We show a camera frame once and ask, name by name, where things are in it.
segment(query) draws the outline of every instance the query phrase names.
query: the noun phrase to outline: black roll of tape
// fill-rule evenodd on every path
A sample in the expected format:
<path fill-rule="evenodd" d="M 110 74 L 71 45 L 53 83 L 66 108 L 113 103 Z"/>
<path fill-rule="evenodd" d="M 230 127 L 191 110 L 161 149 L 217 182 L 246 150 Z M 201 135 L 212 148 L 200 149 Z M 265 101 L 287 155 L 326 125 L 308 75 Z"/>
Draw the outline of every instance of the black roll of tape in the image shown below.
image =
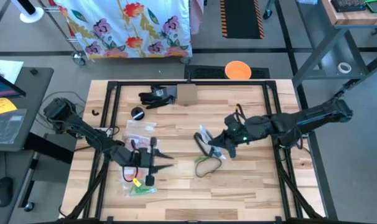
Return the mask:
<path fill-rule="evenodd" d="M 135 107 L 132 109 L 131 115 L 134 120 L 140 121 L 141 119 L 144 118 L 144 110 L 140 107 Z"/>

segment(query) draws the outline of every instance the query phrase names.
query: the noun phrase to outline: cardboard piece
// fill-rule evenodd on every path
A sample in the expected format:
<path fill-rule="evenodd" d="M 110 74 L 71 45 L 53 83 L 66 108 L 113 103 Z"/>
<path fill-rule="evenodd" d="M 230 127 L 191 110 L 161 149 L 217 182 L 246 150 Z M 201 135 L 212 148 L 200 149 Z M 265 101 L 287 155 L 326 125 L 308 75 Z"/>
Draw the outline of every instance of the cardboard piece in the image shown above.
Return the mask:
<path fill-rule="evenodd" d="M 197 87 L 195 84 L 178 84 L 176 103 L 181 106 L 197 104 Z"/>

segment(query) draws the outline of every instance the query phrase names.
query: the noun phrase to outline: computer mouse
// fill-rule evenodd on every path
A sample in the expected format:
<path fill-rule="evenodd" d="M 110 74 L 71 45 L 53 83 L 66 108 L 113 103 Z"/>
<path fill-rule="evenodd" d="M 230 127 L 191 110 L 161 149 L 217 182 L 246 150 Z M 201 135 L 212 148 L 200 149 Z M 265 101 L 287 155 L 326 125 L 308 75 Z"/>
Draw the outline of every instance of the computer mouse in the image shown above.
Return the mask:
<path fill-rule="evenodd" d="M 0 179 L 0 207 L 6 207 L 12 202 L 13 198 L 13 179 L 3 177 Z"/>

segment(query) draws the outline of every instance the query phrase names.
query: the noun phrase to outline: computer monitor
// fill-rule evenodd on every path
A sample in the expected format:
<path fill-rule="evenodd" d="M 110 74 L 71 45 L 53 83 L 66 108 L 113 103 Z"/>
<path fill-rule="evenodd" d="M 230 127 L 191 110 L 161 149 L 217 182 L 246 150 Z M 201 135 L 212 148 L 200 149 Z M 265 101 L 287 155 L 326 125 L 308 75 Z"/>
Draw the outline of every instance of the computer monitor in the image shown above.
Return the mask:
<path fill-rule="evenodd" d="M 0 97 L 26 96 L 26 93 L 0 75 Z"/>

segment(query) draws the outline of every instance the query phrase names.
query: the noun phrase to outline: caster wheel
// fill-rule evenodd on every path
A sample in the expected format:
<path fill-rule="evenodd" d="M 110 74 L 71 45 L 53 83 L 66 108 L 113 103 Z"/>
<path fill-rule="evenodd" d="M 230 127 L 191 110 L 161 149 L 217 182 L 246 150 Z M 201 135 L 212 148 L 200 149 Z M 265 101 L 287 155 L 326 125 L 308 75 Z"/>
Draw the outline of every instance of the caster wheel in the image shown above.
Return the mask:
<path fill-rule="evenodd" d="M 35 207 L 35 204 L 32 202 L 27 202 L 26 206 L 24 207 L 25 212 L 31 212 Z"/>
<path fill-rule="evenodd" d="M 266 20 L 266 19 L 269 19 L 271 17 L 271 15 L 273 14 L 273 11 L 272 10 L 266 10 L 263 14 L 263 19 Z"/>
<path fill-rule="evenodd" d="M 72 60 L 74 61 L 75 64 L 77 65 L 85 65 L 85 59 L 82 58 L 82 54 L 79 53 L 73 53 L 72 54 Z"/>
<path fill-rule="evenodd" d="M 191 62 L 191 57 L 181 57 L 180 62 L 182 62 L 185 65 L 188 65 Z"/>

